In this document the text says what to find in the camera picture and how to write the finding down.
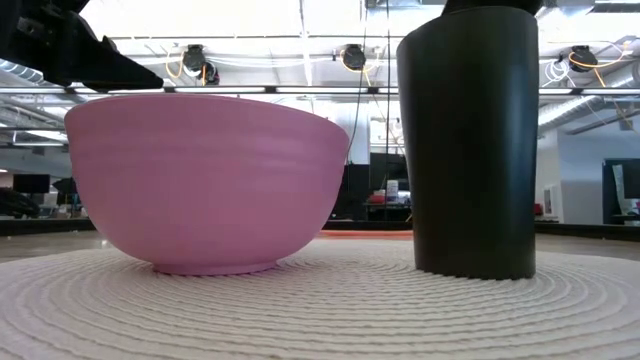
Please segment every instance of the circular pattern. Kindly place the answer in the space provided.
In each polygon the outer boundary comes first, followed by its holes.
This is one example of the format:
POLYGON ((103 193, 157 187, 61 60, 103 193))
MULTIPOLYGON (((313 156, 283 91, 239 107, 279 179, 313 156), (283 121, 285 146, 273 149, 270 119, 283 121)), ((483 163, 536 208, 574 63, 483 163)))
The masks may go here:
POLYGON ((538 253, 534 279, 414 269, 410 242, 314 241, 251 275, 117 250, 0 265, 1 359, 632 359, 640 263, 538 253))

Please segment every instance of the bowl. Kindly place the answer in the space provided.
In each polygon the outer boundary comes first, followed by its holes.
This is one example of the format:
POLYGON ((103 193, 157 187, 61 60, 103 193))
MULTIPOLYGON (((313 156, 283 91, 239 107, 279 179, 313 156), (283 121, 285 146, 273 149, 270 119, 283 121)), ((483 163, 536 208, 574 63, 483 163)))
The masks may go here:
POLYGON ((121 251, 181 275, 261 271, 334 206, 349 138, 292 108, 230 97, 111 97, 67 114, 73 176, 121 251))

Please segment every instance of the white rug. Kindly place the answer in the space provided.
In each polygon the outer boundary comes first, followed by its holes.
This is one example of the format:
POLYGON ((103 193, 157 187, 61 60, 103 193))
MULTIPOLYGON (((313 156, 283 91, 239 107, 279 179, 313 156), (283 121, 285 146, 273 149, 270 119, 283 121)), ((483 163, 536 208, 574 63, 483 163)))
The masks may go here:
POLYGON ((315 241, 253 275, 116 250, 0 265, 0 359, 640 359, 640 263, 538 253, 533 280, 414 270, 411 242, 315 241))

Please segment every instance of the monitor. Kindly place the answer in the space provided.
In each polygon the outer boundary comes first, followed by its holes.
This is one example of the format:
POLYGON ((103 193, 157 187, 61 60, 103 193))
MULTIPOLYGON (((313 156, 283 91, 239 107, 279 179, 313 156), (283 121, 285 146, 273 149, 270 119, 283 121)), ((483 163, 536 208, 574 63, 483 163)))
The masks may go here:
POLYGON ((624 197, 640 199, 640 160, 628 161, 622 165, 624 197))
POLYGON ((51 176, 34 174, 13 175, 13 190, 23 194, 48 194, 51 176))

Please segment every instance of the fluorescent light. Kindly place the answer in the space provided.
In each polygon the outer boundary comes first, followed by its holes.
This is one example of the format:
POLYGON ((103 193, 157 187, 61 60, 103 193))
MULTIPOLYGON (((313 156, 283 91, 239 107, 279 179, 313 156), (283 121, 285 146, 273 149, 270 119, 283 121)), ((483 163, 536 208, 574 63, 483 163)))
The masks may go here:
POLYGON ((540 89, 540 95, 569 95, 573 89, 540 89))
POLYGON ((32 130, 27 131, 28 134, 40 136, 43 138, 58 140, 58 141, 68 141, 67 135, 63 134, 59 131, 51 131, 51 130, 32 130))
POLYGON ((366 93, 367 88, 357 87, 317 87, 317 86, 279 86, 277 93, 282 94, 357 94, 366 93))
POLYGON ((66 94, 64 88, 58 87, 2 87, 0 94, 66 94))
POLYGON ((266 92, 264 86, 197 86, 177 87, 173 90, 177 93, 188 94, 262 94, 266 92))
POLYGON ((640 89, 584 89, 582 95, 640 95, 640 89))
POLYGON ((47 142, 47 143, 32 143, 32 142, 26 142, 26 143, 13 143, 11 144, 13 146, 42 146, 42 147, 49 147, 49 146, 64 146, 64 144, 61 143, 54 143, 54 142, 47 142))
POLYGON ((380 88, 379 92, 380 94, 397 94, 398 88, 380 88))

